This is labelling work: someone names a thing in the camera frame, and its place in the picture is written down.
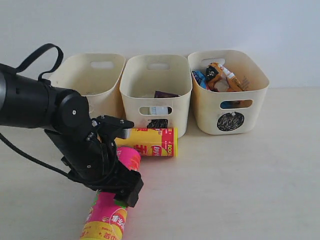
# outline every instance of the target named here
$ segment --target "pink can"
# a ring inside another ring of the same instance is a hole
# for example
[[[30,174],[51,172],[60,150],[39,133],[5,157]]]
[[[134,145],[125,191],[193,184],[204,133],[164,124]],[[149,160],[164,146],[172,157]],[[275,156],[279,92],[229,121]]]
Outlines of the pink can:
[[[138,171],[141,157],[131,147],[118,147],[117,156],[128,169]],[[98,191],[89,210],[80,240],[121,240],[128,208],[115,203],[115,194]]]

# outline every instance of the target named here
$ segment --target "yellow can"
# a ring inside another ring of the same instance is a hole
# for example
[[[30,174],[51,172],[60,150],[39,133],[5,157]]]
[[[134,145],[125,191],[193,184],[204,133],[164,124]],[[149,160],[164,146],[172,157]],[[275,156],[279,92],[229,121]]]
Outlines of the yellow can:
[[[132,128],[127,139],[116,138],[118,147],[136,149],[141,156],[178,156],[177,128]]]

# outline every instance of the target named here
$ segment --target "can lid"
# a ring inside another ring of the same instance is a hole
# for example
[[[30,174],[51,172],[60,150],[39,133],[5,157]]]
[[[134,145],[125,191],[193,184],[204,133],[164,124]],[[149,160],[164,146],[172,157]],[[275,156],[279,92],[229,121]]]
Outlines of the can lid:
[[[174,156],[178,156],[178,128],[173,128],[173,150],[174,150]]]

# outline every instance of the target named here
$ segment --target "basket handle hole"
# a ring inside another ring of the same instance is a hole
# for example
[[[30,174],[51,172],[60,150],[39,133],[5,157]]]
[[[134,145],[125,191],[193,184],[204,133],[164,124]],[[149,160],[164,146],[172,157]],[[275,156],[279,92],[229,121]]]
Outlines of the basket handle hole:
[[[147,116],[166,116],[172,113],[172,108],[170,106],[142,106],[139,112]]]
[[[226,63],[224,58],[206,58],[201,61],[202,67],[208,67],[212,63],[219,63],[221,65]]]
[[[90,64],[94,69],[113,69],[115,67],[112,61],[92,61]]]
[[[247,100],[234,100],[234,101],[223,101],[220,104],[221,109],[246,109],[249,108],[254,101],[251,99]]]
[[[151,63],[147,66],[148,70],[169,70],[170,65],[168,63]]]

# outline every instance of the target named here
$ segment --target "white wall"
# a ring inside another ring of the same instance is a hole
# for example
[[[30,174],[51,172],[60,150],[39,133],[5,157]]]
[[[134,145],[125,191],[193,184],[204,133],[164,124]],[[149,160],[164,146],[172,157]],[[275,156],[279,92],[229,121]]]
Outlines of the white wall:
[[[320,86],[319,15],[317,0],[0,0],[0,62],[17,66],[47,42],[66,58],[236,49],[272,87]],[[37,77],[54,57],[24,74]]]

